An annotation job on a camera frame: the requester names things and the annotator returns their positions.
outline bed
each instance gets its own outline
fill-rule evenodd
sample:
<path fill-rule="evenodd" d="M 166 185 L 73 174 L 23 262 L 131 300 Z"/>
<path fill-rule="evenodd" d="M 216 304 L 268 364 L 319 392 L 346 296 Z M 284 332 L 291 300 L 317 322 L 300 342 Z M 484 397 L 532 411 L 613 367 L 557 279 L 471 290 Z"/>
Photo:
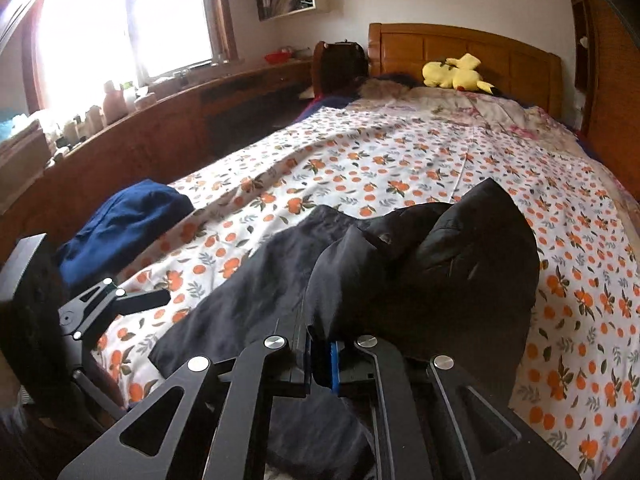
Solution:
<path fill-rule="evenodd" d="M 165 287 L 162 308 L 117 319 L 96 358 L 129 402 L 162 380 L 158 338 L 231 277 L 271 235 L 327 204 L 356 218 L 460 200 L 493 178 L 538 241 L 540 283 L 510 407 L 585 479 L 617 455 L 640 408 L 638 204 L 571 132 L 559 59 L 532 46 L 442 25 L 374 23 L 373 76 L 419 76 L 427 60 L 470 52 L 514 100 L 370 81 L 343 110 L 310 118 L 172 184 L 196 209 L 118 276 Z"/>

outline bottle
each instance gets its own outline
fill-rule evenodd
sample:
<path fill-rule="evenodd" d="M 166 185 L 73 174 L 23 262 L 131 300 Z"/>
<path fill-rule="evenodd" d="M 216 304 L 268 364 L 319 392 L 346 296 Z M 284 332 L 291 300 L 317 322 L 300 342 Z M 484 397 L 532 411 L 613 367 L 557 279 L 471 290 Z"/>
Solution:
<path fill-rule="evenodd" d="M 128 114 L 127 104 L 124 101 L 124 91 L 121 86 L 116 90 L 113 81 L 107 81 L 104 84 L 104 102 L 102 103 L 102 111 L 104 112 L 104 121 L 113 124 L 115 121 L 126 117 Z"/>
<path fill-rule="evenodd" d="M 124 102 L 127 105 L 127 112 L 129 114 L 133 113 L 136 111 L 136 98 L 138 97 L 136 95 L 136 87 L 133 85 L 133 81 L 129 81 L 124 83 L 124 85 L 122 85 L 122 88 L 124 90 L 123 96 L 124 96 Z"/>
<path fill-rule="evenodd" d="M 156 104 L 158 99 L 156 98 L 156 94 L 151 92 L 151 94 L 143 95 L 136 99 L 136 110 L 144 110 L 145 108 L 149 108 L 150 106 Z"/>
<path fill-rule="evenodd" d="M 87 110 L 86 120 L 91 124 L 92 136 L 104 129 L 104 123 L 102 122 L 102 114 L 100 113 L 99 106 L 94 105 Z"/>
<path fill-rule="evenodd" d="M 76 115 L 74 117 L 74 120 L 76 121 L 76 125 L 78 126 L 78 137 L 80 137 L 80 140 L 87 140 L 89 137 L 91 137 L 91 127 L 89 123 L 83 121 L 79 115 Z"/>
<path fill-rule="evenodd" d="M 70 120 L 65 123 L 62 135 L 65 136 L 71 146 L 75 146 L 78 143 L 80 137 L 78 136 L 78 125 L 75 120 Z"/>

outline stuffed toy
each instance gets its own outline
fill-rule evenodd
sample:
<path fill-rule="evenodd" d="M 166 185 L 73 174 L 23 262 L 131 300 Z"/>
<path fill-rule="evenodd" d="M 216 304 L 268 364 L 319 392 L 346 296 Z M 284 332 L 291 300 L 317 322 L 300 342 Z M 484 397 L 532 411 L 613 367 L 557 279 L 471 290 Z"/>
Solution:
<path fill-rule="evenodd" d="M 482 76 L 476 72 L 480 60 L 471 54 L 465 54 L 460 59 L 447 58 L 446 64 L 432 61 L 422 69 L 426 86 L 440 88 L 455 88 L 467 92 L 482 90 L 494 95 L 494 86 L 482 81 Z"/>

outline wooden cabinet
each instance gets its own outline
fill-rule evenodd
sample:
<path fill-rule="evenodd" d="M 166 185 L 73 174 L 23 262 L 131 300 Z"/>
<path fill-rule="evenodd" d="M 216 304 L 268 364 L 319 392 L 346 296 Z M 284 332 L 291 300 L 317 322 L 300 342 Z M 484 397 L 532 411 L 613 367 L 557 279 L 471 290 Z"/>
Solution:
<path fill-rule="evenodd" d="M 54 245 L 64 243 L 131 184 L 145 178 L 169 184 L 220 158 L 231 141 L 237 148 L 254 142 L 223 123 L 212 134 L 215 117 L 286 89 L 293 100 L 310 84 L 311 63 L 290 62 L 196 86 L 108 126 L 45 170 L 0 217 L 0 262 L 24 236 L 46 232 Z M 244 114 L 251 118 L 251 109 Z"/>
<path fill-rule="evenodd" d="M 603 163 L 638 199 L 640 50 L 607 0 L 589 3 L 596 70 L 587 139 Z"/>
<path fill-rule="evenodd" d="M 595 36 L 590 0 L 571 0 L 575 29 L 575 80 L 577 90 L 585 94 L 581 132 L 587 136 L 596 79 Z"/>

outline red bowl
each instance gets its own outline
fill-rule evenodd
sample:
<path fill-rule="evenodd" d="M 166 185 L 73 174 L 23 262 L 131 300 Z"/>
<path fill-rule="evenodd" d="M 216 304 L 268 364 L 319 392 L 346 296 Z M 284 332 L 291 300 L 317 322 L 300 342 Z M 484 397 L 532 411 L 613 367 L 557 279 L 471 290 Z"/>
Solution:
<path fill-rule="evenodd" d="M 291 52 L 272 52 L 264 56 L 264 59 L 269 64 L 278 65 L 280 63 L 286 63 L 291 59 L 291 56 L 293 56 Z"/>

